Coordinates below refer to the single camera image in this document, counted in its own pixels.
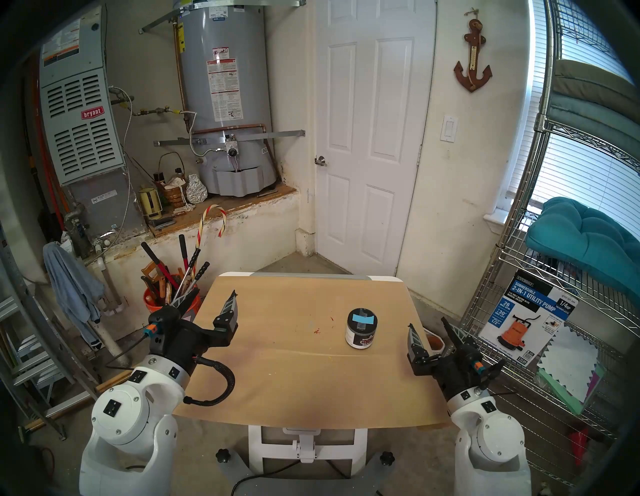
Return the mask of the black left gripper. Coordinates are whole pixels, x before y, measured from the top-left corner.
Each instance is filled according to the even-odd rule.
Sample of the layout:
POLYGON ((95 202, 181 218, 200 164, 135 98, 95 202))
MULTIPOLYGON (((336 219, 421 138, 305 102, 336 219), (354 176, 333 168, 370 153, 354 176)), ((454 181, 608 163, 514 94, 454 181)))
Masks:
POLYGON ((171 304, 172 324, 162 325, 157 335, 157 355, 178 365, 189 375, 197 366, 195 357, 211 347, 213 332, 214 345, 229 345, 238 328, 238 295, 235 290, 214 319, 214 330, 203 329, 194 323, 201 305, 199 294, 200 289, 195 287, 177 304, 171 304))

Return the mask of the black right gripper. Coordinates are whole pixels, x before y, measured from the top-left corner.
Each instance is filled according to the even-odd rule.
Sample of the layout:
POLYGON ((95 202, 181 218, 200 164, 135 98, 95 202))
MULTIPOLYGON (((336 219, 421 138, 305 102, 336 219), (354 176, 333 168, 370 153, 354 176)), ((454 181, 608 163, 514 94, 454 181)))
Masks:
MULTIPOLYGON (((441 317, 445 332, 456 349, 453 354, 440 357, 432 370, 432 376, 438 383, 445 400, 468 389, 488 388, 486 367, 482 363, 483 355, 476 347, 472 335, 453 326, 446 317, 441 317)), ((431 375, 431 356, 415 330, 408 325, 408 360, 414 375, 431 375)))

